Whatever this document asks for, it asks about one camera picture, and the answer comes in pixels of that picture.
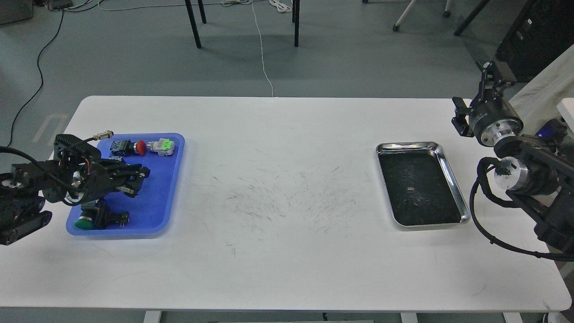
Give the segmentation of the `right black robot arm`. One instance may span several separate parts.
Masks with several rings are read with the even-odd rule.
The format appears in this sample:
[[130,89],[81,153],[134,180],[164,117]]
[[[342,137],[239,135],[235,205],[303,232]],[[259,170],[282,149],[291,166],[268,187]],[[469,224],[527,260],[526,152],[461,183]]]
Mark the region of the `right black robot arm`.
[[[469,105],[453,97],[451,123],[461,137],[492,147],[495,157],[483,157],[476,167],[470,193],[471,218],[491,244],[511,252],[558,262],[573,261],[573,163],[560,155],[565,123],[552,119],[541,135],[523,134],[524,123],[504,90],[517,82],[508,64],[492,60],[478,64],[479,90]],[[535,222],[534,233],[556,252],[528,251],[489,233],[475,215],[475,195],[481,190],[494,204],[521,209]]]

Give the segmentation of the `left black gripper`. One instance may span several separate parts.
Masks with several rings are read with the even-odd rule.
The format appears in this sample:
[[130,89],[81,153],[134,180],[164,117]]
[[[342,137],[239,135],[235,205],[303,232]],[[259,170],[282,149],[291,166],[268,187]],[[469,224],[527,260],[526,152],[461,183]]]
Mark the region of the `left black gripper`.
[[71,185],[84,192],[70,192],[70,203],[83,204],[103,198],[109,193],[121,192],[134,198],[150,175],[150,169],[142,164],[122,164],[118,160],[102,160],[84,166],[72,174]]

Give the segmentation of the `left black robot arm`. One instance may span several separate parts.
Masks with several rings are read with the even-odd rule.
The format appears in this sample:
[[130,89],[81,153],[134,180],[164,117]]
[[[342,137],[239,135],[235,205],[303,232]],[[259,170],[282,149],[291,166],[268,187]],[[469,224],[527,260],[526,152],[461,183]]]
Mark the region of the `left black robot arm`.
[[104,159],[92,141],[108,139],[112,131],[80,139],[70,134],[56,135],[51,160],[37,161],[10,147],[1,152],[21,156],[26,163],[13,164],[1,174],[1,243],[10,245],[45,227],[52,219],[44,210],[46,202],[80,205],[76,226],[82,230],[105,229],[129,222],[127,211],[115,213],[105,196],[123,192],[137,196],[150,170],[141,164]]

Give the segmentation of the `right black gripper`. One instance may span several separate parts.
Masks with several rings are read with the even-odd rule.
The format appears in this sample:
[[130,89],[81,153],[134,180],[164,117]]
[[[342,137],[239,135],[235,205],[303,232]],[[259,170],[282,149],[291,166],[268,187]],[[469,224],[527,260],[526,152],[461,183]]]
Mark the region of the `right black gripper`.
[[516,85],[518,79],[504,61],[477,61],[476,65],[481,73],[476,100],[468,108],[463,98],[454,96],[455,116],[451,123],[459,136],[475,137],[480,145],[494,147],[502,138],[523,130],[522,119],[503,98],[504,90]]

